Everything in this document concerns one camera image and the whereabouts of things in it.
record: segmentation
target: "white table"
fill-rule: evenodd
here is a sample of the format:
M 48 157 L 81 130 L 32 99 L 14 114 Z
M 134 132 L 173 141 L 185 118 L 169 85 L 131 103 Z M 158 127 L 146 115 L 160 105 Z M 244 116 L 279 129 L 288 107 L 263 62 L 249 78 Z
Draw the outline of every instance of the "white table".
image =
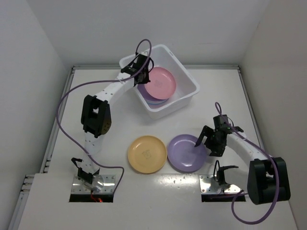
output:
M 106 165 L 121 165 L 126 171 L 116 191 L 113 203 L 69 203 L 71 184 L 77 169 L 72 157 L 82 157 L 82 150 L 59 132 L 48 173 L 36 174 L 26 202 L 19 230 L 292 230 L 296 229 L 288 202 L 279 202 L 269 218 L 257 226 L 237 221 L 230 203 L 202 203 L 198 174 L 212 174 L 216 158 L 196 173 L 180 174 L 168 162 L 157 173 L 136 173 L 129 165 L 127 149 L 134 139 L 153 135 L 165 144 L 179 134 L 198 136 L 204 125 L 213 127 L 218 101 L 235 125 L 258 143 L 248 103 L 236 69 L 190 69 L 201 91 L 191 103 L 159 120 L 146 114 L 133 91 L 127 92 L 111 110 L 112 127 L 106 135 L 99 161 Z M 72 87 L 86 81 L 113 79 L 118 70 L 83 69 L 74 73 Z M 84 86 L 73 92 L 65 106 L 63 127 L 84 143 L 80 123 L 83 99 L 94 95 L 106 84 Z M 221 165 L 237 165 L 247 170 L 243 161 L 229 148 Z M 101 174 L 116 174 L 120 170 L 101 169 Z M 236 212 L 246 220 L 257 220 L 269 204 L 256 206 L 249 199 L 237 202 Z

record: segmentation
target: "pink plate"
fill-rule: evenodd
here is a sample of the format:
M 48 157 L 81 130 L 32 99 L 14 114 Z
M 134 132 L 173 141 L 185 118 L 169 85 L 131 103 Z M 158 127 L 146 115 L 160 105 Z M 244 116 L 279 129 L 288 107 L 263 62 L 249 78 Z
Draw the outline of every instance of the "pink plate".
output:
M 145 84 L 145 89 L 152 97 L 164 100 L 175 93 L 175 78 L 165 68 L 154 67 L 149 73 L 149 80 L 150 82 Z

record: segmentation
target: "stacked plates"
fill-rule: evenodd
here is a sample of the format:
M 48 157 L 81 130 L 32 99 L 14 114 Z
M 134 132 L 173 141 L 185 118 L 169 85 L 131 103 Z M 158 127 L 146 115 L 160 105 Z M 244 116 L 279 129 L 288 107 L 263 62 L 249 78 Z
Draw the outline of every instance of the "stacked plates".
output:
M 138 85 L 138 90 L 148 104 L 162 104 L 176 91 L 174 76 L 162 67 L 154 67 L 149 73 L 150 82 Z

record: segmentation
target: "metal base plate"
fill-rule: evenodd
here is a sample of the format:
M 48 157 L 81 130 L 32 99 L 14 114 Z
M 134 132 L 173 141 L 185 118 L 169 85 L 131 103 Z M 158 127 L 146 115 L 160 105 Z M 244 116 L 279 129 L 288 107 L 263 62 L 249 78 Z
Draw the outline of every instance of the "metal base plate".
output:
M 92 184 L 87 184 L 79 177 L 73 178 L 72 195 L 112 195 L 115 186 L 115 175 L 95 175 Z
M 241 189 L 234 184 L 219 185 L 213 175 L 199 175 L 202 195 L 235 195 Z
M 230 202 L 241 189 L 234 184 L 219 185 L 213 175 L 199 175 L 202 202 Z M 236 201 L 246 201 L 240 196 Z

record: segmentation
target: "white plastic bin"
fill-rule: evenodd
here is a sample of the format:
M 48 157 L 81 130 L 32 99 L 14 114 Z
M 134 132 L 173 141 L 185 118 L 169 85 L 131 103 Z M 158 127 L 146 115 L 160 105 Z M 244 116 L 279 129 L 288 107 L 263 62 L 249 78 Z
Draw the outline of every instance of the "white plastic bin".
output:
M 130 55 L 122 58 L 119 61 L 121 68 L 128 65 L 135 55 Z M 152 47 L 151 58 L 154 61 L 155 67 L 163 67 L 170 71 L 176 80 L 176 91 L 165 103 L 152 105 L 148 104 L 137 87 L 134 87 L 141 103 L 144 105 L 148 115 L 152 119 L 158 119 L 166 116 L 189 104 L 192 96 L 200 90 L 199 84 L 193 79 L 190 73 L 184 68 L 180 61 L 165 45 L 156 45 Z

